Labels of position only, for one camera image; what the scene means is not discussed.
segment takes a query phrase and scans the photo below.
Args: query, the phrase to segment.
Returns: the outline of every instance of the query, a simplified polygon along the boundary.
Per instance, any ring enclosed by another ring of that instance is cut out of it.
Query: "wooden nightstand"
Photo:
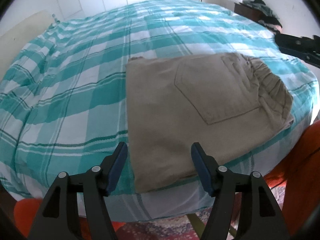
[[[235,13],[244,16],[254,22],[258,22],[264,16],[261,11],[250,8],[243,3],[235,3]]]

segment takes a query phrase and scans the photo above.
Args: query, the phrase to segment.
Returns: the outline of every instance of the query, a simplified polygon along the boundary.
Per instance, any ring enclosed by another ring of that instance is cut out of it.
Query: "orange pants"
[[[14,207],[14,220],[16,227],[25,236],[28,237],[33,219],[42,203],[42,199],[28,198],[20,200]],[[85,240],[91,240],[89,225],[86,218],[80,217],[80,226],[82,237]],[[112,222],[113,228],[117,231],[125,223]]]
[[[320,202],[320,121],[305,130],[289,155],[264,179],[269,187],[286,183],[282,212],[293,235]]]

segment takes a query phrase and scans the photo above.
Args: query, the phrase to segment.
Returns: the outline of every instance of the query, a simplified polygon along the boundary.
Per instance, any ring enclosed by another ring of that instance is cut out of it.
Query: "mattress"
[[[219,52],[261,58],[293,96],[293,125],[226,163],[235,172],[265,175],[316,117],[316,77],[299,59],[281,54],[270,31],[225,8],[193,0],[149,0],[85,19],[56,21],[24,46],[0,84],[1,183],[17,200],[44,197],[59,172],[87,171],[120,141],[128,143],[130,152],[129,58]],[[130,158],[116,190],[105,198],[113,221],[172,217],[213,201],[198,177],[136,194]],[[85,216],[81,194],[78,207]]]

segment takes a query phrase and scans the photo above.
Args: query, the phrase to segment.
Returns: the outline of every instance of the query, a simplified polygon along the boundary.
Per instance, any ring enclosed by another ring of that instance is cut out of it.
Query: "beige pants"
[[[260,59],[237,53],[130,60],[126,93],[139,193],[196,175],[194,142],[224,164],[293,121],[280,78]]]

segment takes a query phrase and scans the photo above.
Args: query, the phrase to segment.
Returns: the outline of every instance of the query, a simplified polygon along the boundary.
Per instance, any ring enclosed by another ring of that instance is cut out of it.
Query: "silver screw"
[[[58,174],[58,177],[59,177],[60,179],[62,179],[62,178],[64,178],[66,175],[67,175],[67,173],[63,171],[63,172],[60,172],[60,173]]]
[[[221,172],[226,172],[228,169],[225,166],[219,166],[218,170]]]
[[[93,166],[91,169],[93,172],[98,172],[101,170],[100,166]]]
[[[261,174],[260,174],[259,172],[257,172],[257,171],[254,171],[254,172],[252,173],[252,175],[253,175],[254,177],[256,177],[256,178],[260,178],[260,177],[261,177]]]

